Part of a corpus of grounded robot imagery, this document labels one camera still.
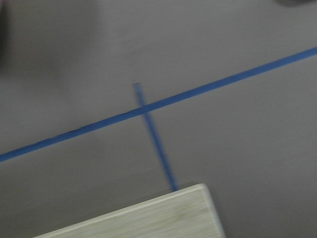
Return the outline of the bamboo cutting board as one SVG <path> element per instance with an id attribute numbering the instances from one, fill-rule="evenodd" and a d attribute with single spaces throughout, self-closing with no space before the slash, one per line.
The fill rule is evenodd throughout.
<path id="1" fill-rule="evenodd" d="M 203 183 L 104 214 L 44 238 L 224 238 L 210 192 Z"/>

